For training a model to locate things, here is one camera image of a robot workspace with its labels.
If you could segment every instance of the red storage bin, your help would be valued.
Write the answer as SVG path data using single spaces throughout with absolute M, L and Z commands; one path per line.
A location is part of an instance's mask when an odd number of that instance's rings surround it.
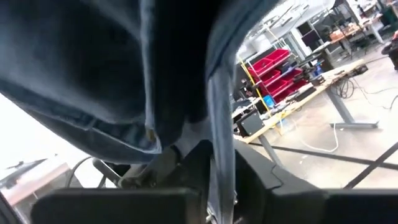
M 269 59 L 273 62 L 273 64 L 277 64 L 282 61 L 283 58 L 289 56 L 289 51 L 285 49 L 276 49 L 271 54 L 266 56 L 266 59 Z
M 285 75 L 282 79 L 285 81 L 292 81 L 296 75 L 300 75 L 303 71 L 299 68 L 293 69 L 289 74 Z
M 265 86 L 267 86 L 268 83 L 273 82 L 274 80 L 280 78 L 280 71 L 279 70 L 271 70 L 267 74 L 261 77 L 262 82 L 264 83 Z
M 271 94 L 271 96 L 274 97 L 275 95 L 278 95 L 280 93 L 280 91 L 283 90 L 284 88 L 286 88 L 288 85 L 289 85 L 289 82 L 287 82 L 285 80 L 277 80 L 272 85 L 267 87 L 267 89 L 268 89 L 269 93 Z
M 253 64 L 253 68 L 249 65 L 247 66 L 249 73 L 251 75 L 262 75 L 268 68 L 270 68 L 272 65 L 272 61 L 267 59 L 267 58 L 263 58 L 260 59 L 258 62 Z

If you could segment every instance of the table leg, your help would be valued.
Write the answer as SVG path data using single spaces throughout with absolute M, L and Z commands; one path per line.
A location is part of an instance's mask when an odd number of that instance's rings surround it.
M 275 153 L 275 150 L 272 148 L 271 144 L 269 144 L 269 141 L 267 140 L 267 138 L 264 135 L 260 135 L 259 140 L 260 140 L 261 145 L 264 147 L 264 149 L 268 153 L 271 160 L 283 168 L 282 162 L 280 161 L 279 157 Z
M 335 106 L 337 112 L 340 114 L 341 118 L 343 118 L 344 123 L 336 123 L 336 128 L 358 128 L 358 129 L 372 129 L 377 128 L 379 122 L 375 123 L 359 123 L 354 120 L 352 115 L 349 113 L 347 107 L 344 105 L 343 100 L 335 93 L 332 92 L 331 88 L 326 89 L 326 93 L 329 96 L 329 99 Z
M 381 38 L 381 36 L 380 36 L 379 32 L 377 31 L 377 29 L 375 28 L 374 24 L 370 25 L 370 28 L 371 28 L 371 31 L 372 31 L 374 37 L 377 39 L 377 41 L 380 44 L 384 44 L 383 38 Z

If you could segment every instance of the shelf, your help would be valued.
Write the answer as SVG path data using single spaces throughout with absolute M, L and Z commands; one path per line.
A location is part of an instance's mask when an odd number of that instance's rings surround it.
M 289 83 L 285 88 L 279 90 L 277 93 L 275 93 L 274 95 L 272 95 L 272 97 L 275 98 L 277 95 L 281 94 L 283 91 L 287 90 L 287 89 L 290 88 L 292 85 L 294 85 L 294 82 Z
M 267 68 L 267 70 L 263 71 L 261 74 L 257 74 L 257 76 L 259 78 L 261 78 L 263 75 L 267 74 L 269 71 L 271 71 L 272 69 L 276 68 L 278 65 L 281 65 L 284 61 L 289 59 L 289 57 L 290 57 L 290 54 L 288 54 L 286 57 L 284 57 L 281 60 L 279 60 L 277 63 L 271 65 L 269 68 Z
M 274 82 L 276 82 L 280 78 L 283 78 L 284 76 L 288 75 L 290 72 L 293 72 L 297 67 L 298 67 L 298 65 L 295 65 L 292 68 L 288 69 L 286 72 L 280 74 L 280 76 L 278 78 L 276 78 L 275 80 L 267 83 L 266 87 L 269 87 L 270 85 L 272 85 Z

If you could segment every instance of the computer monitor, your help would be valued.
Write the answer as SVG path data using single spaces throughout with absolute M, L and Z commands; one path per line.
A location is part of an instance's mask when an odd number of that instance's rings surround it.
M 304 42 L 305 45 L 307 46 L 312 46 L 314 43 L 317 43 L 318 40 L 320 40 L 321 37 L 318 35 L 318 33 L 315 30 L 311 30 L 310 32 L 306 33 L 301 40 Z

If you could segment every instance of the concrete floor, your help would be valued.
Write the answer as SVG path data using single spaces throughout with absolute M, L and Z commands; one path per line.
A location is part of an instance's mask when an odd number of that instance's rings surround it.
M 357 57 L 366 62 L 381 58 L 381 47 L 372 49 L 367 55 Z M 381 154 L 398 142 L 398 100 L 391 111 L 381 106 L 390 107 L 393 98 L 398 95 L 398 72 L 394 70 L 389 58 L 368 63 L 369 71 L 356 78 L 361 88 L 367 92 L 375 92 L 385 88 L 395 88 L 380 94 L 367 95 L 365 99 L 359 88 L 354 95 L 344 100 L 345 105 L 357 121 L 377 121 L 379 129 L 352 130 L 338 129 L 337 155 L 376 160 Z M 274 146 L 312 150 L 303 142 L 326 150 L 335 148 L 336 142 L 333 128 L 329 123 L 340 122 L 341 118 L 326 94 L 317 96 L 306 104 L 301 111 L 295 112 L 283 122 L 283 135 L 275 130 L 266 132 L 270 143 Z M 253 146 L 263 155 L 268 156 L 261 147 Z M 321 188 L 342 188 L 356 177 L 365 165 L 342 162 L 322 157 L 307 156 L 294 152 L 275 150 L 286 169 Z M 386 162 L 398 164 L 398 152 Z M 367 176 L 356 188 L 398 188 L 398 171 L 377 168 Z

